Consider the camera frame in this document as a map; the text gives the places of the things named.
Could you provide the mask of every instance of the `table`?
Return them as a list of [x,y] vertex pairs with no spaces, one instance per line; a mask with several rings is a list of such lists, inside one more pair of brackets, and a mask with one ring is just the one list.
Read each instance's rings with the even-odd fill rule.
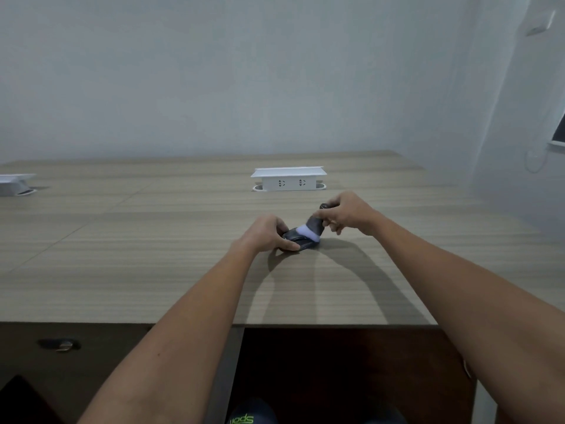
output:
[[[327,190],[251,190],[255,168],[296,165],[323,165]],[[259,214],[298,226],[345,189],[565,309],[558,244],[390,151],[14,162],[1,170],[36,173],[38,192],[0,198],[0,321],[154,323]],[[234,320],[434,323],[380,245],[352,229],[325,233],[316,250],[258,256]]]

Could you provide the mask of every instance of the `light switch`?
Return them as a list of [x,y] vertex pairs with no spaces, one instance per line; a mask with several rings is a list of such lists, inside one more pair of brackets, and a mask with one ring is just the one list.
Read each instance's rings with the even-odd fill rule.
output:
[[547,10],[543,13],[535,15],[529,22],[527,36],[536,35],[547,31],[551,27],[553,18],[555,16],[555,10]]

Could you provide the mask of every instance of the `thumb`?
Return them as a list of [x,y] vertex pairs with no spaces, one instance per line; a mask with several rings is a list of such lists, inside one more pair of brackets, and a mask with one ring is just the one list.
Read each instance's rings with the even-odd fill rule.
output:
[[298,251],[300,249],[300,246],[296,242],[292,242],[284,238],[280,238],[279,241],[277,241],[277,246],[280,249],[289,251]]
[[318,219],[335,220],[337,217],[337,207],[317,210],[312,215]]

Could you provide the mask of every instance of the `hand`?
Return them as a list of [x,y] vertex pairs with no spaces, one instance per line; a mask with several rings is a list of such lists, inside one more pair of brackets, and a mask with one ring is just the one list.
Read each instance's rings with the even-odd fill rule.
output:
[[300,246],[296,242],[281,237],[285,232],[288,232],[288,227],[284,221],[276,215],[266,214],[259,216],[239,241],[240,244],[251,247],[256,253],[270,251],[277,247],[283,250],[298,251]]
[[332,232],[341,235],[345,227],[356,228],[365,235],[374,236],[375,219],[380,213],[354,192],[346,191],[330,199],[325,210],[318,210],[314,217],[324,220],[324,226],[329,226]]

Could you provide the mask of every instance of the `forearm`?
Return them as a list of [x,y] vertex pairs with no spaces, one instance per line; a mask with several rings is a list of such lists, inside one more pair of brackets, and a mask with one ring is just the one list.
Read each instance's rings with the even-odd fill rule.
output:
[[375,238],[478,377],[525,422],[563,419],[565,314],[377,213]]
[[231,247],[118,365],[81,424],[201,422],[255,255]]

